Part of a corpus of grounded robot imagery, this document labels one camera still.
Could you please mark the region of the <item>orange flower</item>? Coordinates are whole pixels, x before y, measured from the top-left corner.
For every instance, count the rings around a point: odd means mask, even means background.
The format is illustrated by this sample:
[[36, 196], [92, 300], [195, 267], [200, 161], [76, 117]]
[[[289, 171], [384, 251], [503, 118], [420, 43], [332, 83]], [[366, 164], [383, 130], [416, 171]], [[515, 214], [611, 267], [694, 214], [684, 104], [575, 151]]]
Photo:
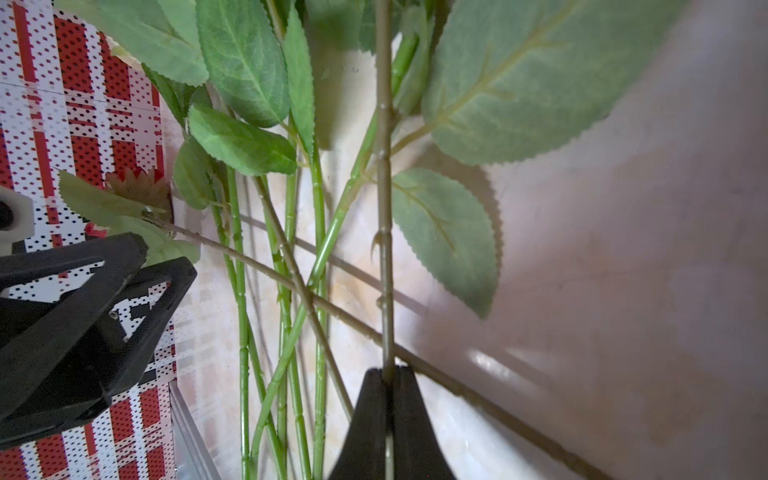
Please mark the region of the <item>orange flower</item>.
[[[684, 9], [681, 1], [457, 1], [437, 47], [414, 63], [430, 137], [468, 166], [557, 150], [607, 117]], [[392, 185], [392, 215], [419, 262], [476, 316], [499, 283], [489, 213], [457, 180], [410, 168]]]

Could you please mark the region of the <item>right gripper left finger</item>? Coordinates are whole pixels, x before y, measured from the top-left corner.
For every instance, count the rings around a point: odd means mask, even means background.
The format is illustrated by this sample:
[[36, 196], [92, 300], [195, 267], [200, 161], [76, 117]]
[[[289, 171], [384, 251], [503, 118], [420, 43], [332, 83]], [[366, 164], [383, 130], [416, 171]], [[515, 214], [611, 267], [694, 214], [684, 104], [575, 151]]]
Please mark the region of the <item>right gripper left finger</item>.
[[388, 388], [380, 369], [364, 376], [354, 414], [330, 480], [385, 478]]

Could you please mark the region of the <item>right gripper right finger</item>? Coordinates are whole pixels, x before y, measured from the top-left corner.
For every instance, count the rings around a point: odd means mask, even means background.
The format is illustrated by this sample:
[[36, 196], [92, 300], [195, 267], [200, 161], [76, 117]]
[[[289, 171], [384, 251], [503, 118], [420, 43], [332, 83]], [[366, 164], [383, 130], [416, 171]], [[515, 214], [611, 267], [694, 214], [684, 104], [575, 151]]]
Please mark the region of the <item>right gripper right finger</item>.
[[396, 369], [392, 406], [395, 479], [454, 480], [409, 366]]

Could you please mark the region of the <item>white rose in pile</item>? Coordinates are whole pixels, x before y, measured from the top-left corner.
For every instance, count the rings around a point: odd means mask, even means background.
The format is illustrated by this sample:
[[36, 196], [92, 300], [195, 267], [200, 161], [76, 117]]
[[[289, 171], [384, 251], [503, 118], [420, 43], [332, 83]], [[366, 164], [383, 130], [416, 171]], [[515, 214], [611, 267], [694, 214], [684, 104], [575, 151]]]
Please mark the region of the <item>white rose in pile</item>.
[[257, 472], [261, 436], [267, 434], [278, 467], [286, 465], [286, 447], [279, 435], [279, 416], [271, 413], [285, 385], [294, 395], [298, 454], [305, 479], [320, 473], [309, 460], [306, 426], [301, 410], [296, 346], [303, 321], [291, 320], [282, 338], [282, 351], [269, 385], [256, 380], [261, 393], [259, 420], [249, 423], [249, 374], [254, 341], [245, 300], [246, 276], [240, 219], [238, 176], [251, 177], [260, 195], [279, 270], [288, 274], [289, 290], [299, 298], [308, 321], [322, 328], [312, 302], [310, 286], [299, 272], [288, 235], [293, 221], [281, 223], [269, 195], [266, 176], [287, 176], [286, 190], [295, 191], [298, 159], [315, 162], [315, 100], [309, 43], [295, 5], [280, 17], [271, 1], [199, 1], [196, 21], [202, 57], [209, 73], [209, 92], [217, 95], [216, 107], [195, 106], [188, 117], [192, 136], [208, 155], [226, 166], [228, 206], [232, 219], [231, 280], [238, 309], [240, 360], [240, 460], [241, 474]]

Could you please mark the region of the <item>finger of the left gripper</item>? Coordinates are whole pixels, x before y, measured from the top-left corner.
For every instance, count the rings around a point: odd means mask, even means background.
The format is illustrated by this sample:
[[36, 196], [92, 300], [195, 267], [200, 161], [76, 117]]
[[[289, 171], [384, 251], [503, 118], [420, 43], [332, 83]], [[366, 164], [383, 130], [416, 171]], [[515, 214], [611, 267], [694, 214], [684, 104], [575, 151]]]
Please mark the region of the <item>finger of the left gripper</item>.
[[139, 271], [147, 244], [121, 234], [1, 259], [1, 287], [102, 261], [97, 273], [1, 346], [1, 417], [17, 410], [94, 325]]
[[[138, 271], [31, 396], [10, 416], [1, 417], [2, 449], [88, 425], [109, 409], [116, 395], [138, 384], [196, 275], [185, 257]], [[127, 332], [112, 317], [112, 308], [159, 285], [166, 287], [160, 299]], [[2, 299], [1, 346], [74, 291], [56, 303]]]

